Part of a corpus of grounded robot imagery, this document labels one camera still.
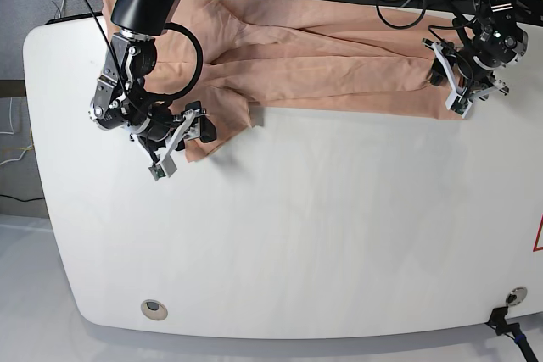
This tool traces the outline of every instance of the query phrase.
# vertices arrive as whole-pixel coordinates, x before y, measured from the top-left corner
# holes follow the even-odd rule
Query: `gray carpet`
[[[52,19],[62,0],[0,0],[0,80],[24,79],[22,49],[27,34],[35,27]],[[95,10],[102,8],[102,0],[89,0]],[[82,0],[66,0],[65,15],[87,13]],[[0,131],[9,128],[9,99],[0,99]],[[0,135],[0,162],[16,158],[20,151],[9,150],[29,145],[30,121],[25,98],[14,99],[15,136]],[[28,152],[18,163],[0,167],[0,194],[19,198],[43,195],[36,155]],[[44,202],[18,203],[0,198],[0,214],[48,217]]]

